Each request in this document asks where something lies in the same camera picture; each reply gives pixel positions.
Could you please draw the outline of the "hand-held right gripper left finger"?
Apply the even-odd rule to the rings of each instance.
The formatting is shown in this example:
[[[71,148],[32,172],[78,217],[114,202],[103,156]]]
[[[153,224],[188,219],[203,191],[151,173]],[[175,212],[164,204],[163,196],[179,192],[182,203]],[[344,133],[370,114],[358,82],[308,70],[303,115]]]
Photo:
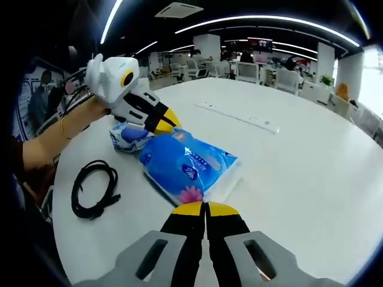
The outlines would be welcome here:
[[[178,206],[160,231],[149,231],[123,250],[111,271],[76,286],[194,286],[205,210],[202,201]]]

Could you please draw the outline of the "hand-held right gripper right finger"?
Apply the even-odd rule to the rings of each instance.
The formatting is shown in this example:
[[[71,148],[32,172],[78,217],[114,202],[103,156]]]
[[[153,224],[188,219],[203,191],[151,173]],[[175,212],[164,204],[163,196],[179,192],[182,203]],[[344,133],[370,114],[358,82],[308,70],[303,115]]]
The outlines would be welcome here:
[[[340,286],[304,272],[293,253],[261,231],[250,231],[231,206],[209,202],[206,230],[220,286]]]

